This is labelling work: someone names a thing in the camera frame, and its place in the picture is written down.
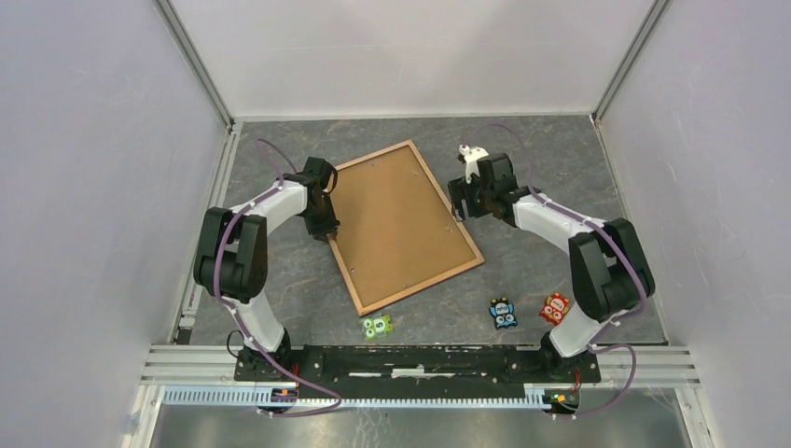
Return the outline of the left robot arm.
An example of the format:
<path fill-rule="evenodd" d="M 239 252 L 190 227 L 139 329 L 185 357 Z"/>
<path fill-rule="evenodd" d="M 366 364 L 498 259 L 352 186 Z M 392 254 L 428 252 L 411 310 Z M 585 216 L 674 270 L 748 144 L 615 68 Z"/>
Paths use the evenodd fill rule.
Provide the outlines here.
<path fill-rule="evenodd" d="M 195 282 L 230 312 L 243 336 L 242 363 L 271 380 L 293 368 L 291 343 L 274 316 L 264 287 L 269 271 L 269 237 L 291 217 L 304 220 L 307 233 L 325 241 L 340 225 L 330 198 L 338 171 L 310 157 L 295 174 L 279 175 L 255 198 L 231 208 L 212 207 L 204 215 L 193 267 Z"/>

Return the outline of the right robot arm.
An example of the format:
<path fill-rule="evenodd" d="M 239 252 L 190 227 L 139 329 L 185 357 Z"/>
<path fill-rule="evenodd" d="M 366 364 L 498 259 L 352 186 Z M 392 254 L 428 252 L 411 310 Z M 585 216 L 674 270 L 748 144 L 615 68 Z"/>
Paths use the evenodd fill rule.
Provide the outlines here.
<path fill-rule="evenodd" d="M 656 290 L 636 229 L 625 219 L 588 217 L 518 184 L 504 153 L 462 146 L 463 176 L 448 184 L 451 210 L 459 220 L 495 217 L 541 237 L 569 258 L 575 302 L 541 340 L 538 366 L 551 381 L 576 369 L 604 330 L 643 311 Z"/>

